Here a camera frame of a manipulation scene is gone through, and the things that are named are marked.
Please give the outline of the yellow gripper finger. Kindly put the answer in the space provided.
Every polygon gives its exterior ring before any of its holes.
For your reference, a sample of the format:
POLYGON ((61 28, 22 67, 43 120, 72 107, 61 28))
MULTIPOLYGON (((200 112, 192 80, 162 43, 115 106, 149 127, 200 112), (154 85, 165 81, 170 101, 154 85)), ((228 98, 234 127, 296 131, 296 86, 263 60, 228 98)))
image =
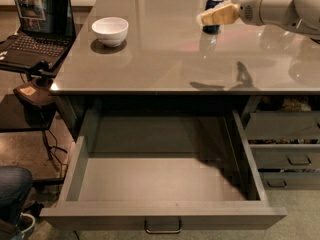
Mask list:
POLYGON ((230 4, 225 7, 211 8, 197 15, 196 21, 200 26, 233 24, 239 18, 239 6, 230 4))
POLYGON ((222 7, 228 6, 230 4, 232 4, 231 0, 225 0, 221 3, 218 3, 214 8, 220 8, 220 7, 222 8, 222 7))

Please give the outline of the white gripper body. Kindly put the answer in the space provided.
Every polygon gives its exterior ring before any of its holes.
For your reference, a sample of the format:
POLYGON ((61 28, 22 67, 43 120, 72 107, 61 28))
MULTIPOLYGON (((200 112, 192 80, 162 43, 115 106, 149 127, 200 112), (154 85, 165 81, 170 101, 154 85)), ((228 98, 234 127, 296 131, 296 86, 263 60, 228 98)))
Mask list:
POLYGON ((266 25, 267 21, 262 17, 263 0, 238 0, 239 17, 249 25, 266 25))

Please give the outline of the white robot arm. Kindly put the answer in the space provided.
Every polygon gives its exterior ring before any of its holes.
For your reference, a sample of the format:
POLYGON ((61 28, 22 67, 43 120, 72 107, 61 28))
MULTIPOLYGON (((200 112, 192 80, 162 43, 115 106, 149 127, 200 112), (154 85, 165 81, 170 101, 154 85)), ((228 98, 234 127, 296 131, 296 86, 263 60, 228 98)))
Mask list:
POLYGON ((200 26, 228 25, 240 19, 248 25, 275 25, 291 33, 320 40, 320 0, 230 0, 197 15, 200 26))

